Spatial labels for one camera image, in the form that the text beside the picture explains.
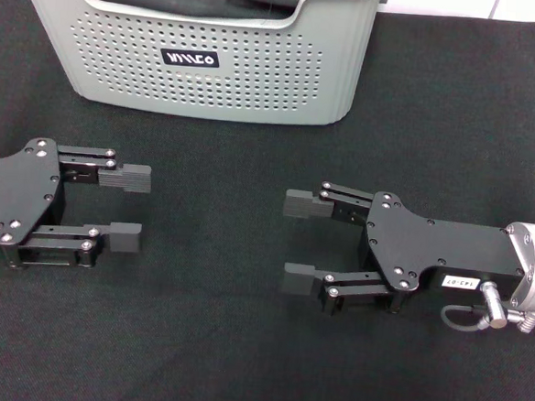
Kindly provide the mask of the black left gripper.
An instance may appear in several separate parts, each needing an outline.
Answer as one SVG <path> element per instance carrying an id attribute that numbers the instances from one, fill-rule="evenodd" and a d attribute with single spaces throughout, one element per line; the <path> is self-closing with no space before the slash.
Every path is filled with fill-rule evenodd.
<path id="1" fill-rule="evenodd" d="M 140 251 L 141 223 L 57 225 L 67 182 L 151 191 L 149 166 L 117 159 L 112 148 L 58 146 L 36 137 L 0 158 L 0 250 L 13 269 L 24 266 L 94 267 L 103 252 Z"/>

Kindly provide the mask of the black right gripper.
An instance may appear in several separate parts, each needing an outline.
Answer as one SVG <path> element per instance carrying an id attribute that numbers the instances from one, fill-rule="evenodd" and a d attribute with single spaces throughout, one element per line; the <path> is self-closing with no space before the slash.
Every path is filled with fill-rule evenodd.
<path id="1" fill-rule="evenodd" d="M 377 271 L 337 273 L 286 263 L 281 290 L 320 301 L 328 315 L 356 307 L 398 310 L 420 293 L 483 301 L 479 286 L 497 284 L 509 299 L 523 267 L 501 228 L 422 217 L 393 193 L 374 194 L 324 181 L 316 195 L 287 190 L 283 214 L 366 224 L 368 252 Z"/>

